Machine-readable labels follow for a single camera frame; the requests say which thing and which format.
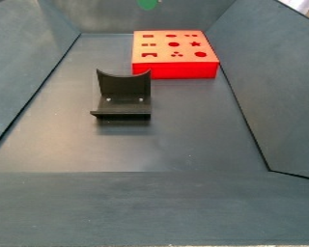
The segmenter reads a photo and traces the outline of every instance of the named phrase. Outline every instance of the shape-shaped hole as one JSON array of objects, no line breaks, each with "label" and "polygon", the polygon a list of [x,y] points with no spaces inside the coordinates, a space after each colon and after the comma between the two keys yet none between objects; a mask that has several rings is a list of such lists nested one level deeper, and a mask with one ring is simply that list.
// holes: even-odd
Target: shape-shaped hole
[{"label": "shape-shaped hole", "polygon": [[169,46],[177,47],[179,44],[177,42],[169,42]]},{"label": "shape-shaped hole", "polygon": [[155,58],[158,56],[158,54],[155,52],[144,52],[144,53],[140,53],[140,57],[142,58],[144,58],[147,56],[151,56],[151,57]]},{"label": "shape-shaped hole", "polygon": [[207,56],[207,54],[206,54],[205,52],[202,52],[202,51],[194,52],[194,55],[195,55],[197,57],[201,57],[201,58],[203,58],[203,57]]}]

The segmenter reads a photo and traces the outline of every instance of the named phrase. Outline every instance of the red block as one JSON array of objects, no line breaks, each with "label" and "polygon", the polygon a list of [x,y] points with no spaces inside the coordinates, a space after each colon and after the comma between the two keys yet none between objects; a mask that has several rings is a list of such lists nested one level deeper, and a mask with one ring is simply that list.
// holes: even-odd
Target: red block
[{"label": "red block", "polygon": [[198,30],[134,31],[132,74],[151,79],[214,78],[218,59]]}]

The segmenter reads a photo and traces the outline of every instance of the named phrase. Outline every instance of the green object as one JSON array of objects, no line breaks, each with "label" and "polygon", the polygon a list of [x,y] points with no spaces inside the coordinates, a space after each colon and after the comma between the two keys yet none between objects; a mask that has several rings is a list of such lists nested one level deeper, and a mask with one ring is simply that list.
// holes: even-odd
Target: green object
[{"label": "green object", "polygon": [[136,0],[136,3],[143,10],[150,11],[155,8],[158,0]]}]

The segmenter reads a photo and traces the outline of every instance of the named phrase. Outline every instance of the gray wall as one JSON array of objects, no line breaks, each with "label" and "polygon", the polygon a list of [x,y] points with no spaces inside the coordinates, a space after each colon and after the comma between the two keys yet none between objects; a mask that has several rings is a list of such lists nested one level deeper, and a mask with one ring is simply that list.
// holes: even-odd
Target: gray wall
[{"label": "gray wall", "polygon": [[0,1],[0,136],[78,34],[46,1]]},{"label": "gray wall", "polygon": [[270,169],[309,177],[309,19],[237,0],[207,36]]},{"label": "gray wall", "polygon": [[51,0],[84,33],[146,29],[206,30],[235,0],[162,0],[144,11],[135,0]]}]

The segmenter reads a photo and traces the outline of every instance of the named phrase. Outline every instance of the circular hole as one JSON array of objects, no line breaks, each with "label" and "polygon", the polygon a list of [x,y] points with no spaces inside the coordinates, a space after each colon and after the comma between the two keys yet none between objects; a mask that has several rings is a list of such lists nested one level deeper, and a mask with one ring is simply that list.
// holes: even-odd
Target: circular hole
[{"label": "circular hole", "polygon": [[203,57],[207,56],[207,54],[206,54],[205,52],[202,52],[202,51],[194,52],[194,55],[195,55],[197,57],[201,57],[201,58],[203,58]]},{"label": "circular hole", "polygon": [[177,42],[169,42],[169,46],[177,47],[179,44]]}]

